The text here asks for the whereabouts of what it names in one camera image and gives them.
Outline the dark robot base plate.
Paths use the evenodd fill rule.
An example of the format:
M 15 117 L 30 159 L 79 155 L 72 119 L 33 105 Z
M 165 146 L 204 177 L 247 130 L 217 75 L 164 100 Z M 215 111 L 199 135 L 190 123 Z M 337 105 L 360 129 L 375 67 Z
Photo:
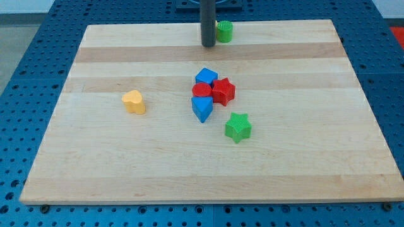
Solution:
M 175 0 L 175 10 L 185 12 L 197 10 L 200 7 L 200 0 Z M 215 0 L 216 9 L 241 10 L 243 0 Z

